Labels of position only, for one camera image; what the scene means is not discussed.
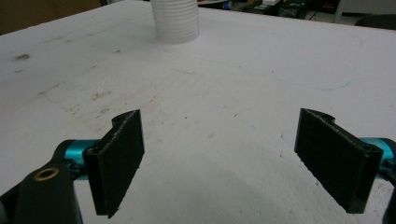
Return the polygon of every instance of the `white table surface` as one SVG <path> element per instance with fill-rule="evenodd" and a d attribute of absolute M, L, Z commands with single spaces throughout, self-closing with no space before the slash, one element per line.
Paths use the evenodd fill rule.
<path fill-rule="evenodd" d="M 183 45 L 156 40 L 150 4 L 133 1 L 0 36 L 0 190 L 63 140 L 101 138 L 141 109 L 146 154 L 120 211 L 96 216 L 88 182 L 75 183 L 85 223 L 380 223 L 391 184 L 376 180 L 365 213 L 349 215 L 293 150 L 301 107 L 395 139 L 396 33 L 199 16 Z"/>

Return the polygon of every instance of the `blue anodized part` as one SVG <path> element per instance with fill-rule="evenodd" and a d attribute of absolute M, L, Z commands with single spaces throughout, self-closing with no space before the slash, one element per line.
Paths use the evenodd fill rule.
<path fill-rule="evenodd" d="M 364 143 L 374 145 L 376 147 L 381 148 L 384 150 L 384 154 L 382 154 L 381 162 L 379 163 L 379 170 L 384 171 L 388 168 L 384 166 L 387 160 L 394 160 L 395 155 L 393 155 L 393 151 L 390 146 L 380 138 L 360 138 L 360 140 Z"/>
<path fill-rule="evenodd" d="M 92 147 L 96 144 L 98 139 L 90 139 L 90 140 L 75 140 L 70 146 L 67 148 L 64 153 L 65 160 L 72 160 L 79 166 L 80 171 L 82 170 L 83 175 L 78 178 L 78 180 L 86 180 L 87 175 L 85 173 L 85 163 L 82 158 L 82 152 L 88 147 Z"/>

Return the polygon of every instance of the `clear plastic cup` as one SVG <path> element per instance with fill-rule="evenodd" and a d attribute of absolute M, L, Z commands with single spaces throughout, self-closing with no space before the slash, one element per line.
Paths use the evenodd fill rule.
<path fill-rule="evenodd" d="M 190 42 L 199 34 L 197 0 L 151 0 L 158 39 L 164 43 Z"/>

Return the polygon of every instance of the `wire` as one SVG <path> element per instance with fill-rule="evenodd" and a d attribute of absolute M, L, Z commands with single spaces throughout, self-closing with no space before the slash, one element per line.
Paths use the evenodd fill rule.
<path fill-rule="evenodd" d="M 312 20 L 312 18 L 314 18 L 314 17 L 315 17 L 315 19 L 316 19 L 318 13 L 319 13 L 319 11 L 316 11 L 316 12 L 309 18 L 309 20 Z"/>

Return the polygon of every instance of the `screw hole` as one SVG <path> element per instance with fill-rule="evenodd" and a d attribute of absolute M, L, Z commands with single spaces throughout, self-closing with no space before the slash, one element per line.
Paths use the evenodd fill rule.
<path fill-rule="evenodd" d="M 58 173 L 59 173 L 58 168 L 48 168 L 41 170 L 37 174 L 35 174 L 35 181 L 45 181 L 51 179 L 55 177 Z"/>

